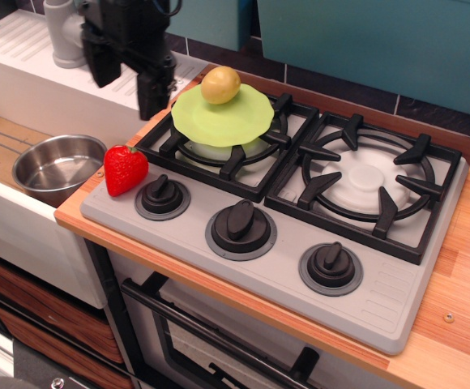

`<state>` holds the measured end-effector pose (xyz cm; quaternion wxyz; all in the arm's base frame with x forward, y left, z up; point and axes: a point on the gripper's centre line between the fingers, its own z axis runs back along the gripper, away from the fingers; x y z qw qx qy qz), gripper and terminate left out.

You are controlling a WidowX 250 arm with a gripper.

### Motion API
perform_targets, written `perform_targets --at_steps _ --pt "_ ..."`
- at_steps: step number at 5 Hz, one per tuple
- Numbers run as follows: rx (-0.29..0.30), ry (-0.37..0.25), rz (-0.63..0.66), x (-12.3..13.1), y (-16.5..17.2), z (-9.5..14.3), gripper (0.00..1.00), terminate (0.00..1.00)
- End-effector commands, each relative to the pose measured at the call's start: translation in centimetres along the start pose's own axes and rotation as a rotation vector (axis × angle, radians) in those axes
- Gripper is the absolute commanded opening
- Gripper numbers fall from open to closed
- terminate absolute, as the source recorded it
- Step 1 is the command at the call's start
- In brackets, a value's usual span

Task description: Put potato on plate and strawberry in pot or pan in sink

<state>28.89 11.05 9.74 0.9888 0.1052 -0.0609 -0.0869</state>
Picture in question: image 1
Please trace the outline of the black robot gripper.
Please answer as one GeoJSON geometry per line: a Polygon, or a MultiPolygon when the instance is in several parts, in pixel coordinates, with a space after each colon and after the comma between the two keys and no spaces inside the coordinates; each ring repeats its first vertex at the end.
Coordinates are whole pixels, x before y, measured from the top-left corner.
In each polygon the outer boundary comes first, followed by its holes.
{"type": "Polygon", "coordinates": [[[177,8],[170,1],[83,1],[81,39],[99,88],[121,75],[125,64],[137,76],[139,118],[148,121],[167,108],[176,61],[165,41],[177,8]]]}

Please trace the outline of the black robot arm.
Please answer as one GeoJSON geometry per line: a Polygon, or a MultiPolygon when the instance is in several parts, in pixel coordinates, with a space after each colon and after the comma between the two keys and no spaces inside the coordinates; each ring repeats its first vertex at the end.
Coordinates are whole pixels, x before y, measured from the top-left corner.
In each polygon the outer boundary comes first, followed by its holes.
{"type": "Polygon", "coordinates": [[[167,108],[177,61],[165,39],[170,19],[182,7],[169,1],[83,1],[83,53],[96,85],[118,79],[122,66],[136,73],[139,118],[151,119],[167,108]]]}

